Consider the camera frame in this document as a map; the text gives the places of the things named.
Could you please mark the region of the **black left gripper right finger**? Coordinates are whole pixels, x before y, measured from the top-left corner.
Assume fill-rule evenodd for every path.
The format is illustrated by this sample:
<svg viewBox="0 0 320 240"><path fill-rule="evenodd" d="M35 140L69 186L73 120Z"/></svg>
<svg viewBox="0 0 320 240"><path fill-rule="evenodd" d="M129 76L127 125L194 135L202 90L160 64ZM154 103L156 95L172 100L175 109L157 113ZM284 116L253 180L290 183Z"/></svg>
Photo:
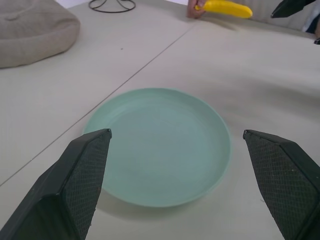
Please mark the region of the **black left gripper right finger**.
<svg viewBox="0 0 320 240"><path fill-rule="evenodd" d="M320 167L295 142L245 130L262 198L286 240L320 238Z"/></svg>

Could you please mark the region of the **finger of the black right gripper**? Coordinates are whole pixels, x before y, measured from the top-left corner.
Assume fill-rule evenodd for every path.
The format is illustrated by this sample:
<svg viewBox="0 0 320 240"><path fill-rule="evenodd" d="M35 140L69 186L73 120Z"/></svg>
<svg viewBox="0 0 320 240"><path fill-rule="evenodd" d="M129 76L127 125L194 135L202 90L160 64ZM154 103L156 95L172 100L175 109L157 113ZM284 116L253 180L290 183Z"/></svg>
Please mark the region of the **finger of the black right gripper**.
<svg viewBox="0 0 320 240"><path fill-rule="evenodd" d="M271 13L271 18L287 18L304 9L316 0L283 0Z"/></svg>

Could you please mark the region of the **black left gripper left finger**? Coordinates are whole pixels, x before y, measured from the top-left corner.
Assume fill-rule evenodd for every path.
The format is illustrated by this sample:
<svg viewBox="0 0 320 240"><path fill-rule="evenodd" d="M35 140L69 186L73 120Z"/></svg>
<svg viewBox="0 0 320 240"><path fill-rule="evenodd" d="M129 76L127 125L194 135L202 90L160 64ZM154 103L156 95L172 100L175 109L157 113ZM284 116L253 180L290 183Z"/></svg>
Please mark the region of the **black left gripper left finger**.
<svg viewBox="0 0 320 240"><path fill-rule="evenodd" d="M84 240L102 190L112 132L72 140L0 231L2 240Z"/></svg>

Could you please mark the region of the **person's bare hand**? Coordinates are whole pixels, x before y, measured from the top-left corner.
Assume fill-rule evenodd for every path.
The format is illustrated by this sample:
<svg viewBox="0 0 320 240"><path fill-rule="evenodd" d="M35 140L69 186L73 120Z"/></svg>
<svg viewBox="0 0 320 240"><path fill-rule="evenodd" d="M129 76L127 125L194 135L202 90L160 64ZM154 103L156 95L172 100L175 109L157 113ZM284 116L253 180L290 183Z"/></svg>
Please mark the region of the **person's bare hand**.
<svg viewBox="0 0 320 240"><path fill-rule="evenodd" d="M189 0L187 4L186 16L191 19L200 18L206 11L203 9L206 0Z"/></svg>

